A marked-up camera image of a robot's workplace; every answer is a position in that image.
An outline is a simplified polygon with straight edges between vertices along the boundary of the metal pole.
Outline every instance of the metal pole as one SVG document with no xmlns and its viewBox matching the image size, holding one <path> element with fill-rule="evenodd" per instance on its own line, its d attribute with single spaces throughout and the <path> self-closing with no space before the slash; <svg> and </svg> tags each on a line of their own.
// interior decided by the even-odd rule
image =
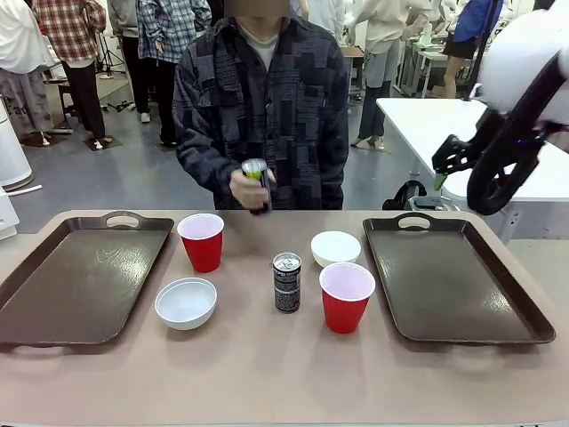
<svg viewBox="0 0 569 427">
<path fill-rule="evenodd" d="M 478 46 L 478 55 L 474 62 L 474 66 L 472 67 L 472 72 L 470 73 L 469 85 L 467 86 L 467 90 L 464 93 L 464 97 L 462 98 L 463 101 L 470 100 L 472 89 L 474 89 L 474 85 L 477 83 L 478 74 L 480 73 L 480 65 L 482 64 L 482 58 L 484 56 L 484 50 L 486 48 L 486 43 L 488 43 L 488 39 L 492 34 L 492 24 L 494 22 L 494 16 L 496 15 L 496 9 L 498 9 L 499 2 L 500 0 L 492 0 L 492 6 L 490 7 L 490 13 L 488 14 L 488 20 L 486 21 L 486 28 L 484 30 L 484 33 L 482 33 L 482 43 L 480 43 Z"/>
</svg>

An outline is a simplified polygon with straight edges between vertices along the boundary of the plaid shirt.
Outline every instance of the plaid shirt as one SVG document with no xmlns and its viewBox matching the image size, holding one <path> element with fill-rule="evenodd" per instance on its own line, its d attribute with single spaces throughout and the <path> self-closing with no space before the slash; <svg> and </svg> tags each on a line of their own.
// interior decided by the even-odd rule
<svg viewBox="0 0 569 427">
<path fill-rule="evenodd" d="M 336 40 L 285 20 L 267 71 L 234 19 L 192 43 L 176 70 L 178 159 L 217 209 L 239 204 L 230 175 L 264 158 L 275 209 L 341 209 L 348 158 L 348 75 Z"/>
<path fill-rule="evenodd" d="M 60 60 L 97 58 L 94 32 L 107 26 L 105 9 L 97 0 L 35 0 L 34 13 Z"/>
<path fill-rule="evenodd" d="M 206 0 L 137 0 L 139 56 L 177 64 L 197 31 L 212 21 Z M 164 53 L 156 49 L 164 42 Z"/>
</svg>

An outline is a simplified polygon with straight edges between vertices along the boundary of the white appliance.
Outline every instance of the white appliance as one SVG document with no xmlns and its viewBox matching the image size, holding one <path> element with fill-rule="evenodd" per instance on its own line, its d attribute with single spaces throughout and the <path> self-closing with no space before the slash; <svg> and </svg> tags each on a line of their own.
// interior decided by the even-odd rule
<svg viewBox="0 0 569 427">
<path fill-rule="evenodd" d="M 0 100 L 0 188 L 17 189 L 33 179 L 32 169 Z"/>
<path fill-rule="evenodd" d="M 20 218 L 14 211 L 10 198 L 0 187 L 0 240 L 16 235 L 16 225 Z"/>
</svg>

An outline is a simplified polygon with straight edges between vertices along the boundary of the black pants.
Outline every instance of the black pants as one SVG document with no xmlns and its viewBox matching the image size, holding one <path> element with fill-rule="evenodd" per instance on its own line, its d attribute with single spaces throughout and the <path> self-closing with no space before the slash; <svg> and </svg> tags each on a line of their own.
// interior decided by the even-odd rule
<svg viewBox="0 0 569 427">
<path fill-rule="evenodd" d="M 100 111 L 95 64 L 85 68 L 71 68 L 65 61 L 61 64 L 68 77 L 73 105 L 84 128 L 92 132 L 96 140 L 103 139 L 106 135 L 105 122 Z"/>
<path fill-rule="evenodd" d="M 172 101 L 174 98 L 174 75 L 176 64 L 165 60 L 158 60 L 156 71 L 156 97 L 158 98 L 158 112 L 162 121 L 162 142 L 176 142 L 176 128 L 172 117 Z"/>
<path fill-rule="evenodd" d="M 123 37 L 123 56 L 126 67 L 131 75 L 132 94 L 139 113 L 149 113 L 148 87 L 156 71 L 156 60 L 139 58 L 139 39 Z"/>
<path fill-rule="evenodd" d="M 370 136 L 383 136 L 383 122 L 385 115 L 377 106 L 378 98 L 389 98 L 391 82 L 383 82 L 382 87 L 365 88 L 364 108 L 362 110 L 362 121 L 359 124 L 359 140 L 365 140 Z"/>
</svg>

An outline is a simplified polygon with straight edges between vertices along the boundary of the white bowl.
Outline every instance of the white bowl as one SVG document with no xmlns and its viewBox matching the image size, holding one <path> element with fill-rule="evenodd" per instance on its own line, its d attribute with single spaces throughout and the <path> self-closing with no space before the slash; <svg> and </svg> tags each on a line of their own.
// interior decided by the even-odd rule
<svg viewBox="0 0 569 427">
<path fill-rule="evenodd" d="M 310 249 L 322 267 L 335 262 L 354 262 L 362 252 L 357 239 L 342 231 L 325 231 L 314 236 Z"/>
<path fill-rule="evenodd" d="M 166 325 L 188 331 L 203 325 L 212 316 L 217 291 L 202 278 L 181 278 L 162 289 L 154 308 Z"/>
</svg>

